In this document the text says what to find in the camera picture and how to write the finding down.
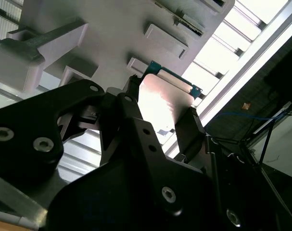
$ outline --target bolt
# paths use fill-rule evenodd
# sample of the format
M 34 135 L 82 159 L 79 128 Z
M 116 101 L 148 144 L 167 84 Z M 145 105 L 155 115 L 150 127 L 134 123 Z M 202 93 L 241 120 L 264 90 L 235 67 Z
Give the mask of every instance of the bolt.
M 9 141 L 14 137 L 14 132 L 5 127 L 0 127 L 0 141 Z
M 125 99 L 126 99 L 127 101 L 132 102 L 132 99 L 131 99 L 130 97 L 128 97 L 128 96 L 125 96 Z
M 34 146 L 34 149 L 36 149 L 39 152 L 48 153 L 54 147 L 54 143 L 49 138 L 39 137 L 35 139 L 33 146 Z
M 94 91 L 99 91 L 99 89 L 97 87 L 95 87 L 95 86 L 90 86 L 90 89 L 94 90 Z
M 174 203 L 176 201 L 176 194 L 175 192 L 169 187 L 162 188 L 162 195 L 164 199 L 169 203 Z
M 228 217 L 228 219 L 230 220 L 230 222 L 231 222 L 232 224 L 234 224 L 235 227 L 238 227 L 238 228 L 241 227 L 241 222 L 240 222 L 240 220 L 239 220 L 237 214 L 235 214 L 235 212 L 233 212 L 233 211 L 227 209 L 226 214 L 227 214 L 227 217 Z
M 212 137 L 210 139 L 214 144 L 218 145 L 218 142 L 216 142 Z

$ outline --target blue cable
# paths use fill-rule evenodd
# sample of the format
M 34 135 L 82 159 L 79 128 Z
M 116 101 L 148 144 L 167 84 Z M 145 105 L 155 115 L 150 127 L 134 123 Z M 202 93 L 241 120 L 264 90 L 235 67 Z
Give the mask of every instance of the blue cable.
M 282 113 L 282 114 L 280 114 L 280 115 L 278 115 L 276 117 L 272 117 L 272 118 L 262 118 L 262 117 L 256 117 L 256 116 L 253 116 L 253 115 L 248 115 L 248 114 L 245 114 L 245 113 L 225 112 L 225 113 L 217 114 L 214 118 L 217 118 L 217 117 L 223 116 L 223 115 L 245 116 L 245 117 L 252 118 L 252 119 L 269 120 L 269 119 L 279 119 L 279 118 L 282 118 L 285 114 Z

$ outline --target wire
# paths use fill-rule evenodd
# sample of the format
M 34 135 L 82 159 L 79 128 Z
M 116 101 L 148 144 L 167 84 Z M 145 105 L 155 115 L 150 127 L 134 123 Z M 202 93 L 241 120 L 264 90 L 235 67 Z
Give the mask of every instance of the wire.
M 224 116 L 224 115 L 244 116 L 244 117 L 248 117 L 248 118 L 252 118 L 252 119 L 258 119 L 258 120 L 270 120 L 270 119 L 282 118 L 285 114 L 283 113 L 281 115 L 278 115 L 278 116 L 272 117 L 272 118 L 262 118 L 262 117 L 257 117 L 257 116 L 248 115 L 248 114 L 239 113 L 239 112 L 225 112 L 225 113 L 217 114 L 214 118 L 217 118 L 219 116 Z
M 247 129 L 246 133 L 242 136 L 241 141 L 244 140 L 244 138 L 246 137 L 246 135 L 247 135 L 247 134 L 249 133 L 249 131 L 252 129 L 254 122 L 255 122 L 255 119 L 252 120 L 252 122 L 251 122 L 249 128 Z

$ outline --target wooden surface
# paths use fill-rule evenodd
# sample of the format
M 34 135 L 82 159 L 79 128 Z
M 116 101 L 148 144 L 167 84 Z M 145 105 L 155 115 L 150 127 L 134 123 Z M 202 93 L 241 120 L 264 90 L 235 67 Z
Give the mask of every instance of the wooden surface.
M 0 221 L 0 231 L 30 231 L 30 230 Z

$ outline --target gray metal plate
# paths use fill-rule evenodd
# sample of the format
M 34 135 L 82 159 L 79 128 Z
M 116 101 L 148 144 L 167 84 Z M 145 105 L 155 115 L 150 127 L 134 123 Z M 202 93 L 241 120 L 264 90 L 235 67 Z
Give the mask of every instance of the gray metal plate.
M 198 23 L 205 27 L 205 34 L 198 40 L 184 33 L 175 25 L 174 16 L 151 0 L 25 0 L 21 24 L 46 33 L 82 18 L 89 27 L 81 46 L 46 71 L 61 78 L 65 66 L 78 56 L 98 66 L 92 80 L 104 89 L 123 88 L 132 74 L 126 68 L 132 56 L 145 63 L 154 60 L 182 75 L 228 12 L 219 14 L 201 2 L 185 1 L 195 7 L 186 8 L 184 13 L 198 19 Z M 184 1 L 174 2 L 181 8 Z M 185 56 L 179 59 L 164 46 L 148 39 L 145 33 L 150 24 L 186 45 L 189 49 Z

